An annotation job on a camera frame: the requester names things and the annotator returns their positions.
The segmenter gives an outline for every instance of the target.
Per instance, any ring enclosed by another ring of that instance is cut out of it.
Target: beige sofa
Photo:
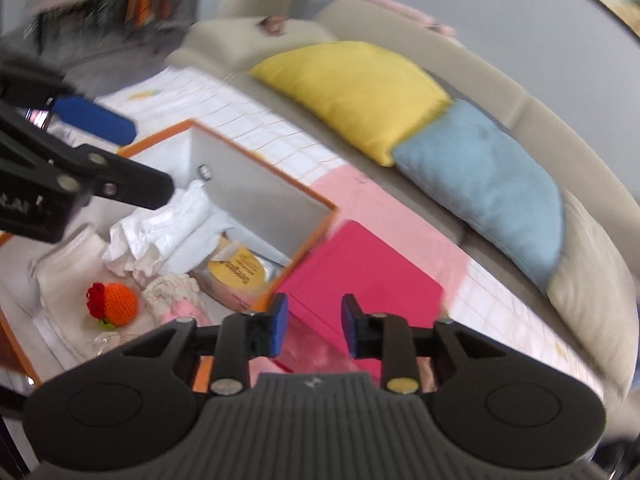
[[[344,142],[313,115],[269,90],[246,72],[278,52],[305,44],[340,40],[375,43],[407,56],[436,78],[484,108],[555,179],[586,206],[606,229],[634,275],[640,276],[640,206],[589,146],[551,110],[493,66],[446,38],[361,0],[337,0],[314,22],[289,22],[287,33],[268,38],[257,18],[213,20],[193,26],[167,62],[209,72],[263,102],[370,176],[400,202],[436,226],[523,300],[588,362],[602,378],[609,421],[607,436],[640,431],[640,413],[594,366],[548,299],[500,251],[442,208],[395,168],[382,168]],[[638,326],[620,327],[638,337]]]

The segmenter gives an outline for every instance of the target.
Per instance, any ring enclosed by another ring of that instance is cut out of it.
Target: crochet orange toy
[[[138,298],[122,283],[94,283],[86,292],[89,313],[105,330],[132,321],[138,314]]]

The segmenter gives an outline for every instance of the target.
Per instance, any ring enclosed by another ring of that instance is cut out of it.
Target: yellow pillow
[[[416,64],[361,41],[276,54],[251,74],[308,108],[380,166],[392,166],[393,148],[451,102]]]

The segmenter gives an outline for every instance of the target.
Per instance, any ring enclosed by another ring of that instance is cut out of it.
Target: screw
[[[213,178],[213,171],[211,171],[211,168],[206,164],[198,166],[198,174],[204,181],[209,181]]]
[[[210,389],[216,395],[229,397],[242,391],[242,383],[235,379],[218,379],[211,383]]]
[[[305,381],[305,386],[311,388],[312,390],[315,390],[318,386],[320,386],[320,384],[322,384],[322,379],[319,377],[311,377],[310,379],[307,379]]]
[[[69,193],[77,193],[80,191],[80,183],[72,176],[59,175],[56,180],[58,181],[58,185]]]
[[[89,160],[91,162],[94,162],[95,164],[100,164],[101,166],[106,166],[107,165],[107,159],[104,158],[102,155],[100,155],[100,153],[89,153],[89,155],[87,155],[87,157],[89,158]]]
[[[108,182],[102,188],[102,192],[105,194],[105,196],[116,196],[116,193],[118,192],[118,186],[112,184],[111,182]]]
[[[414,394],[420,383],[411,377],[396,377],[386,384],[386,389],[398,395]]]

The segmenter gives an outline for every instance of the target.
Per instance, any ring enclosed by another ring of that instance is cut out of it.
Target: white tissue paper
[[[102,261],[117,276],[131,273],[146,286],[158,274],[181,274],[196,267],[233,225],[228,213],[211,202],[204,182],[194,180],[186,190],[177,189],[160,209],[138,208],[114,224]]]

